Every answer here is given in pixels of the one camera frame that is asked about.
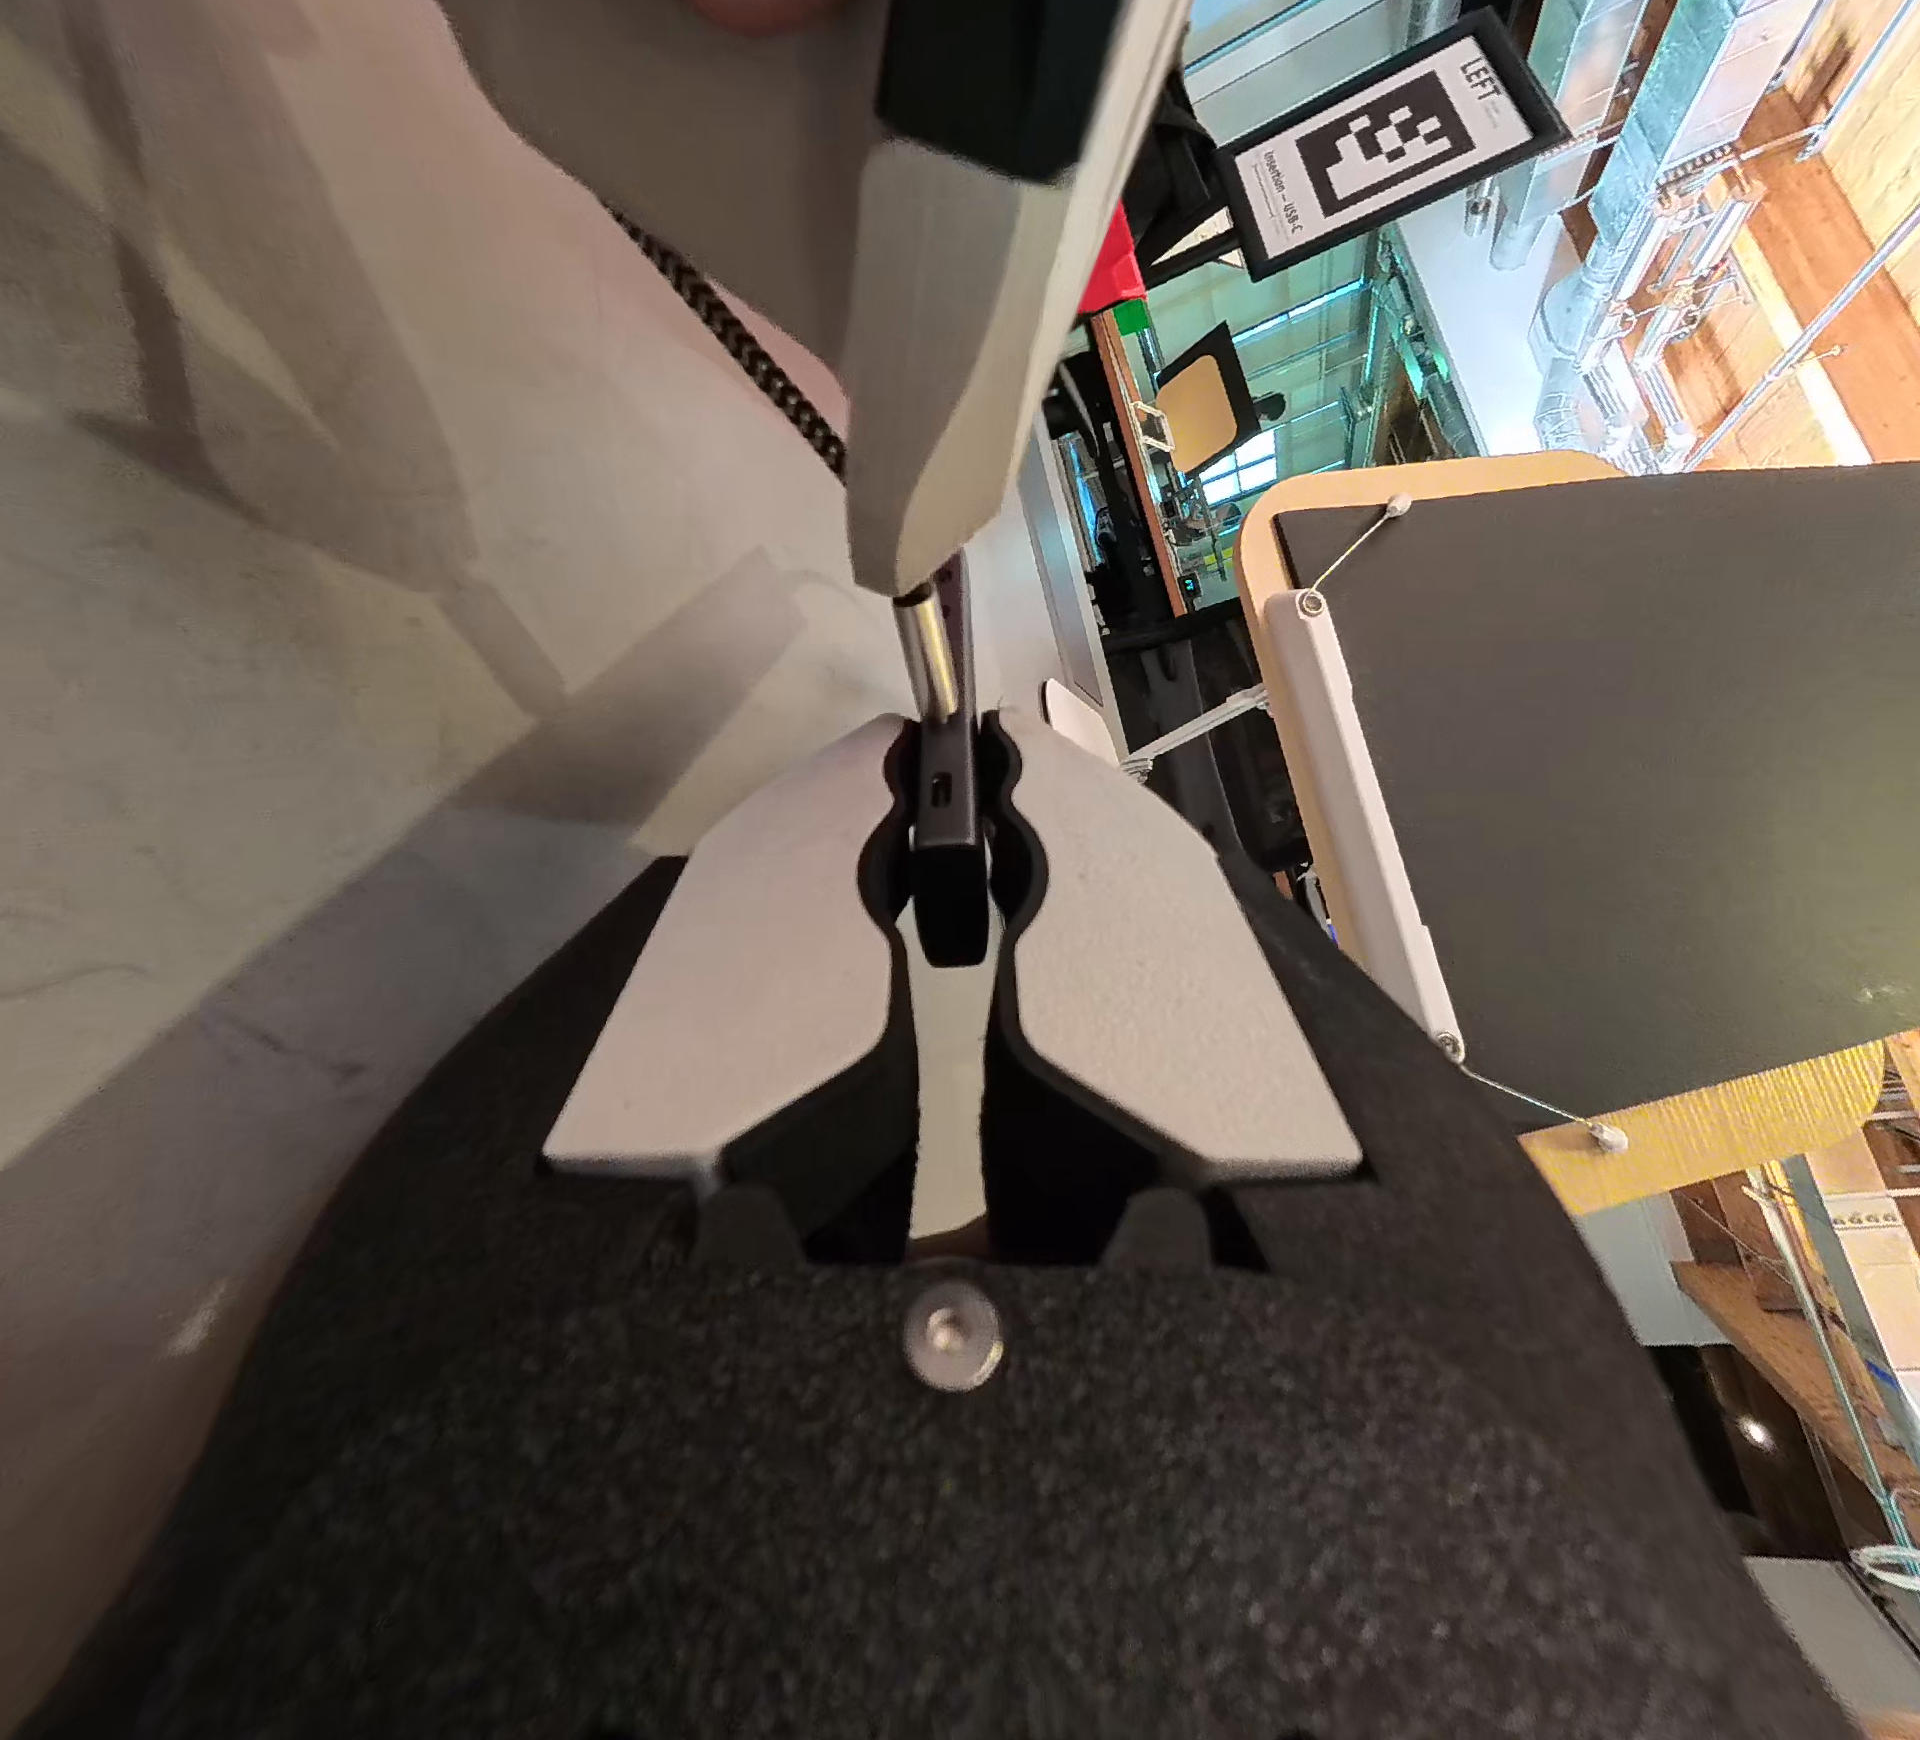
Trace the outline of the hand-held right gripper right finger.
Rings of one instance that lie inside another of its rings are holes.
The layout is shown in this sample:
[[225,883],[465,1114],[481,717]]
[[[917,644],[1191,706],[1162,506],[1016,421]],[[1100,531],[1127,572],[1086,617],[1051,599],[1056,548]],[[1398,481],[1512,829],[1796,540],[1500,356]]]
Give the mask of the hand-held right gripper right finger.
[[1357,1133],[1206,838],[1035,714],[994,712],[979,738],[1013,1064],[1188,1182],[1357,1176]]

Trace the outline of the black wood-rimmed board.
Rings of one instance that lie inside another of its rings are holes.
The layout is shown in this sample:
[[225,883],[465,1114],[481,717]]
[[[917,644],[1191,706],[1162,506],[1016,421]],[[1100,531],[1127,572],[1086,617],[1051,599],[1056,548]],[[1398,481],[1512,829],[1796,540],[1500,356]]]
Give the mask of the black wood-rimmed board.
[[1574,1216],[1823,1152],[1918,1015],[1914,462],[1289,480],[1467,1041]]

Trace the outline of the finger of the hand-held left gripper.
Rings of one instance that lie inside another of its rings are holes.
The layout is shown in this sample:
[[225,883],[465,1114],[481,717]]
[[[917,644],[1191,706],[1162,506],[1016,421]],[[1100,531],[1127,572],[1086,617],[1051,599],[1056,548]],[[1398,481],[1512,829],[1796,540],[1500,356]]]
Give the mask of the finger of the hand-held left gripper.
[[902,598],[998,510],[1192,0],[892,0],[858,192],[851,574]]

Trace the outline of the wooden back chair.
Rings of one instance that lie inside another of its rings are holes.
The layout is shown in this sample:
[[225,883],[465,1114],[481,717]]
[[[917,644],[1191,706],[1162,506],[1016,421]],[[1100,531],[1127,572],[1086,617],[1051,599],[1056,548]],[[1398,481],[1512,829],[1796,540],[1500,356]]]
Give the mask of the wooden back chair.
[[1217,324],[1165,366],[1154,407],[1171,439],[1169,465],[1197,477],[1289,415],[1284,393],[1254,396],[1228,324]]

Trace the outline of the dark grey usb hub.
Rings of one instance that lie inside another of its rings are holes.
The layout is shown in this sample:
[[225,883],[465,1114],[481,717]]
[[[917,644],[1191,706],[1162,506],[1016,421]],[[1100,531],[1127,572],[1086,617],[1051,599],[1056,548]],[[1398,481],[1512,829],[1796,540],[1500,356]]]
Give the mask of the dark grey usb hub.
[[923,958],[966,968],[988,950],[988,849],[978,787],[978,694],[967,563],[952,554],[896,602],[920,712],[907,884]]

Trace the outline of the white board bracket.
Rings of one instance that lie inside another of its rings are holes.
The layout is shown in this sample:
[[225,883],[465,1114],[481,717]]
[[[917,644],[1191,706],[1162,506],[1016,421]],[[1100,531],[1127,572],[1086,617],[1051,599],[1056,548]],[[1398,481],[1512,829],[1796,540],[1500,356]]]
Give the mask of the white board bracket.
[[1422,922],[1357,714],[1328,596],[1278,589],[1260,609],[1270,710],[1332,935],[1453,1064],[1467,1041]]

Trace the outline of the framed marker sign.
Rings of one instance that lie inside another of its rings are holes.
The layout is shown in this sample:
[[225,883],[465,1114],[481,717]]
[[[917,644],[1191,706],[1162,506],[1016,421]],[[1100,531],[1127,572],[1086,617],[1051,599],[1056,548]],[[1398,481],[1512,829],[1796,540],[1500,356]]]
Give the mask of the framed marker sign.
[[1233,248],[1265,282],[1572,143],[1486,9],[1217,151]]

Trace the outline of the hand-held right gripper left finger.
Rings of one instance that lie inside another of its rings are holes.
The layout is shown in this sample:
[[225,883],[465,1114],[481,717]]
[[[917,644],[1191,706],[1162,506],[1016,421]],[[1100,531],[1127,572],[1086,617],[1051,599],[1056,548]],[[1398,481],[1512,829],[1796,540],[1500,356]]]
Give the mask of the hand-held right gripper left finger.
[[877,1052],[905,996],[900,763],[882,714],[697,840],[542,1143],[568,1176],[718,1182]]

